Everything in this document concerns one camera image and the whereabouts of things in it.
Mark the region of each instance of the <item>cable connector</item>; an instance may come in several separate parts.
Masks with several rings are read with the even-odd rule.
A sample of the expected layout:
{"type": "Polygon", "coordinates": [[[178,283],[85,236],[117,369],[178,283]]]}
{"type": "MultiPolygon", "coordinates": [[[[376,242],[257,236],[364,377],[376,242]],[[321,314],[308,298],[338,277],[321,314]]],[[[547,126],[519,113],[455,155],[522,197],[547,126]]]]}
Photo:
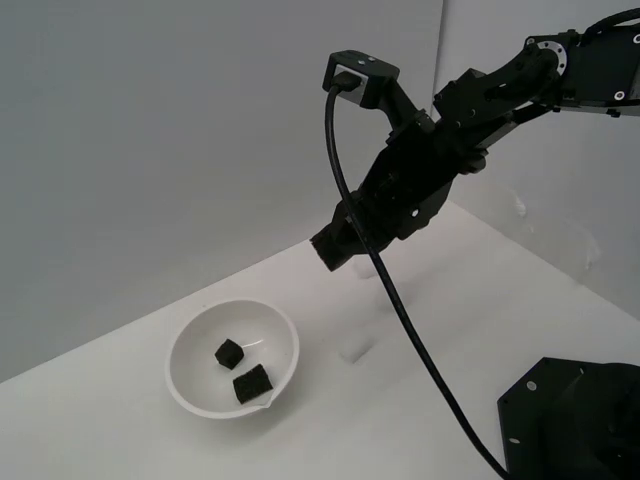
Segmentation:
{"type": "Polygon", "coordinates": [[[331,79],[331,86],[338,87],[341,92],[353,92],[362,83],[362,78],[350,72],[340,72],[331,79]]]}

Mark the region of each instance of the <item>gray wall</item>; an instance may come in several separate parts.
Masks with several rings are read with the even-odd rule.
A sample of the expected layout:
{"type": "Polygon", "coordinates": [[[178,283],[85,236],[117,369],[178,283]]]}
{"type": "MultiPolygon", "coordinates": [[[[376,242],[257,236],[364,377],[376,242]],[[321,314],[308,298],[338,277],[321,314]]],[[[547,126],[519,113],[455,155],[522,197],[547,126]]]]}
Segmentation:
{"type": "MultiPolygon", "coordinates": [[[[441,0],[0,5],[0,381],[308,238],[328,54],[431,99],[441,0]]],[[[347,174],[382,114],[338,107],[347,174]]]]}
{"type": "MultiPolygon", "coordinates": [[[[491,72],[529,35],[584,31],[631,0],[449,0],[437,84],[491,72]]],[[[640,318],[640,118],[562,112],[520,127],[452,198],[640,318]]]]}

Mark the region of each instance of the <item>black cube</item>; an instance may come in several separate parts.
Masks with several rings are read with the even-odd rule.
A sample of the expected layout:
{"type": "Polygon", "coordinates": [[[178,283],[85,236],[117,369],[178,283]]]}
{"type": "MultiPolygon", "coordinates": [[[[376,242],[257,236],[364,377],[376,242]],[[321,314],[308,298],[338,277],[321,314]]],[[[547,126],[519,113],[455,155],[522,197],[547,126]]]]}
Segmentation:
{"type": "Polygon", "coordinates": [[[233,370],[244,358],[244,351],[237,343],[227,339],[216,352],[216,359],[223,367],[233,370]]]}
{"type": "Polygon", "coordinates": [[[234,379],[233,388],[241,404],[247,403],[249,400],[253,400],[269,390],[273,390],[269,375],[267,375],[260,363],[244,375],[234,379]]]}

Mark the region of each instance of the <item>white table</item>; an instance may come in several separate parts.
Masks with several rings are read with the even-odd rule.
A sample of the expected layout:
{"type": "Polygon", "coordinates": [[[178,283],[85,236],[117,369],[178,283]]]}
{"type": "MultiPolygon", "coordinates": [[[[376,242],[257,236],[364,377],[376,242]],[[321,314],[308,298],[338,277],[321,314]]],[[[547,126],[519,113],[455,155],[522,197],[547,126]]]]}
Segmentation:
{"type": "MultiPolygon", "coordinates": [[[[640,364],[640,323],[458,207],[385,258],[443,375],[502,458],[495,402],[542,356],[640,364]]],[[[0,384],[3,479],[493,479],[419,363],[377,278],[302,243],[0,384]],[[298,326],[268,411],[182,410],[163,362],[180,326],[250,296],[298,326]],[[370,335],[356,363],[345,339],[370,335]]]]}

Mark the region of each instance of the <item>black cable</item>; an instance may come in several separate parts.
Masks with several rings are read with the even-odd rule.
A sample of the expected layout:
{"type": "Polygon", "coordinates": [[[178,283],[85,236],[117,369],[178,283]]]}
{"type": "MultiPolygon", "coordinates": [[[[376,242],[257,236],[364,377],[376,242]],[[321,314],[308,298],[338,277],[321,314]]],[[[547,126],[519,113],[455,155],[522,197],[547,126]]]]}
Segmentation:
{"type": "Polygon", "coordinates": [[[333,176],[336,180],[336,184],[338,186],[338,190],[340,191],[340,196],[342,197],[342,201],[344,202],[344,206],[347,210],[349,217],[351,218],[351,224],[353,225],[353,229],[360,237],[360,241],[364,246],[365,250],[371,257],[371,261],[373,262],[373,266],[375,267],[378,275],[380,276],[380,280],[384,285],[387,294],[389,295],[389,299],[391,300],[391,304],[393,305],[394,310],[398,314],[400,318],[400,322],[404,327],[407,335],[409,336],[409,340],[413,344],[413,347],[418,352],[422,363],[427,367],[431,378],[435,382],[438,390],[442,393],[442,396],[446,400],[449,408],[453,412],[453,415],[456,417],[456,420],[462,427],[464,433],[469,437],[469,440],[476,448],[478,453],[486,460],[486,462],[493,468],[493,470],[498,474],[500,478],[503,480],[513,480],[513,477],[500,465],[500,463],[491,455],[491,452],[484,446],[476,432],[473,430],[473,427],[467,420],[467,417],[464,415],[464,412],[460,408],[457,400],[449,390],[449,387],[445,383],[442,375],[438,371],[435,363],[431,359],[429,352],[425,348],[418,332],[416,331],[413,323],[411,323],[411,319],[409,318],[409,314],[404,308],[404,304],[400,299],[400,295],[398,295],[398,291],[396,290],[391,277],[389,276],[389,272],[387,271],[387,267],[385,266],[382,258],[380,258],[380,254],[377,250],[372,246],[371,241],[369,240],[369,236],[367,234],[367,229],[362,223],[361,216],[358,213],[358,206],[354,202],[351,194],[349,192],[349,187],[347,186],[347,182],[344,179],[344,175],[342,173],[342,167],[340,166],[340,160],[338,159],[338,151],[336,149],[336,139],[335,132],[333,128],[333,117],[334,117],[334,107],[336,103],[336,97],[342,91],[342,87],[340,85],[334,85],[329,90],[329,95],[327,97],[327,103],[325,107],[324,114],[324,130],[325,130],[325,139],[327,142],[327,151],[329,153],[329,161],[331,162],[331,170],[333,171],[333,176]]]}

